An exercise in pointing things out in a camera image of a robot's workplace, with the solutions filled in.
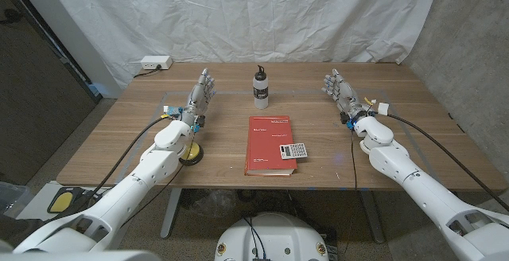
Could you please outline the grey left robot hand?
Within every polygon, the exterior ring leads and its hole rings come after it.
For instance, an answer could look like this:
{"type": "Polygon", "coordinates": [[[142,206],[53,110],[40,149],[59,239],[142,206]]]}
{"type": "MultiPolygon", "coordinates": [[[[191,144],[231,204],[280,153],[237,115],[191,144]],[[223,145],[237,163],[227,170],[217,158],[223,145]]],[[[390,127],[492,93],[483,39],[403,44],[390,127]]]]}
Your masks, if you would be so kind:
{"type": "Polygon", "coordinates": [[[199,116],[205,114],[215,93],[214,86],[215,79],[209,74],[208,68],[205,68],[188,95],[187,103],[181,114],[182,122],[192,126],[199,116]]]}

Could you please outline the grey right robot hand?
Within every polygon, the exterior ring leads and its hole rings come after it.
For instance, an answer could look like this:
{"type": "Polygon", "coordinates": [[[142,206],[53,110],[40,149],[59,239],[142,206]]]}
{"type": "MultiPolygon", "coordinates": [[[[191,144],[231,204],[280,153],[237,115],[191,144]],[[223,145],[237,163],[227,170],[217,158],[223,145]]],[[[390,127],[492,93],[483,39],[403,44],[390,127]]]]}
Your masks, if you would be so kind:
{"type": "Polygon", "coordinates": [[[336,103],[342,124],[353,127],[362,118],[375,115],[372,106],[368,102],[361,102],[356,91],[335,68],[332,75],[324,77],[324,87],[321,90],[336,103]]]}

